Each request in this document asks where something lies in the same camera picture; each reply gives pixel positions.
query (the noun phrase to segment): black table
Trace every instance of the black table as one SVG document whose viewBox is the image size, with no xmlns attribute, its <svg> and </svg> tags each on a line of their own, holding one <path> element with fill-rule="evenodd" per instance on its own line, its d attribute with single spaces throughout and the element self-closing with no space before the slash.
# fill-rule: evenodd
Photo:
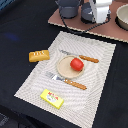
<svg viewBox="0 0 128 128">
<path fill-rule="evenodd" d="M 16 0 L 0 12 L 0 105 L 33 117 L 53 128 L 78 126 L 14 97 L 37 63 L 29 52 L 46 50 L 65 28 L 48 24 L 57 9 L 54 0 Z M 128 44 L 83 34 L 116 44 L 92 128 L 128 128 Z"/>
</svg>

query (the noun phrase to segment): placemat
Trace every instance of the placemat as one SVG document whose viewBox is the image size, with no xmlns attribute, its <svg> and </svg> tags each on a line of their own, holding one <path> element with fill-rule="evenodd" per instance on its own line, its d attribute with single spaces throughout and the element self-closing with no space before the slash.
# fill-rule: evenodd
<svg viewBox="0 0 128 128">
<path fill-rule="evenodd" d="M 91 128 L 115 46 L 115 44 L 61 31 L 48 49 L 50 60 L 40 61 L 36 65 L 15 96 L 82 128 Z M 73 79 L 73 81 L 86 85 L 87 90 L 81 90 L 45 76 L 46 71 L 59 76 L 56 63 L 66 56 L 59 50 L 99 59 L 99 63 L 85 60 L 84 74 Z M 64 104 L 59 110 L 40 98 L 44 89 L 64 99 Z"/>
</svg>

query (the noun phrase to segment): table knife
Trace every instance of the table knife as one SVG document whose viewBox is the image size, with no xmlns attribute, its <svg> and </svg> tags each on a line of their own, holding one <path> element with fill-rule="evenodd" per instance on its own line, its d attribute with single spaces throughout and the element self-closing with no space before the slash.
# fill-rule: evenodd
<svg viewBox="0 0 128 128">
<path fill-rule="evenodd" d="M 94 63 L 98 63 L 98 62 L 99 62 L 98 59 L 94 59 L 94 58 L 87 57 L 87 56 L 83 56 L 83 55 L 77 55 L 77 54 L 70 53 L 70 52 L 67 52 L 67 51 L 64 51 L 64 50 L 60 50 L 60 52 L 62 52 L 62 53 L 64 53 L 64 54 L 67 54 L 67 55 L 79 56 L 79 57 L 80 57 L 81 59 L 83 59 L 83 60 L 91 61 L 91 62 L 94 62 Z"/>
<path fill-rule="evenodd" d="M 80 89 L 83 89 L 83 90 L 87 89 L 85 85 L 82 85 L 82 84 L 73 82 L 73 81 L 71 81 L 69 79 L 58 77 L 57 75 L 55 75 L 55 74 L 53 74 L 51 72 L 46 72 L 45 75 L 47 77 L 49 77 L 50 79 L 53 79 L 53 80 L 61 80 L 61 81 L 65 82 L 65 83 L 67 83 L 67 84 L 70 84 L 72 86 L 75 86 L 75 87 L 80 88 Z"/>
</svg>

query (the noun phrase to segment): red tomato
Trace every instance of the red tomato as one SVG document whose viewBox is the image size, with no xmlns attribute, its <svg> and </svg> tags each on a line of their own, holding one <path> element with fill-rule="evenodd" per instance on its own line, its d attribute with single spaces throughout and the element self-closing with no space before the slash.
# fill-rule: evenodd
<svg viewBox="0 0 128 128">
<path fill-rule="evenodd" d="M 76 70 L 76 71 L 81 71 L 81 70 L 83 69 L 83 67 L 84 67 L 84 64 L 83 64 L 83 62 L 82 62 L 80 59 L 74 58 L 74 59 L 71 61 L 70 66 L 71 66 L 74 70 Z"/>
</svg>

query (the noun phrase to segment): yellow butter package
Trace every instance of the yellow butter package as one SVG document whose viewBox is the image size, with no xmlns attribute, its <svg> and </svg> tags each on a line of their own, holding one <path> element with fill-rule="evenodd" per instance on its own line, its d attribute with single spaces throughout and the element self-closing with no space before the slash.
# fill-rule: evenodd
<svg viewBox="0 0 128 128">
<path fill-rule="evenodd" d="M 49 60 L 49 51 L 42 50 L 42 51 L 35 51 L 29 53 L 29 62 L 37 62 L 42 60 Z"/>
<path fill-rule="evenodd" d="M 56 107 L 57 109 L 60 109 L 61 105 L 64 103 L 64 100 L 55 95 L 54 93 L 50 92 L 49 90 L 45 89 L 43 93 L 40 95 L 40 97 Z"/>
</svg>

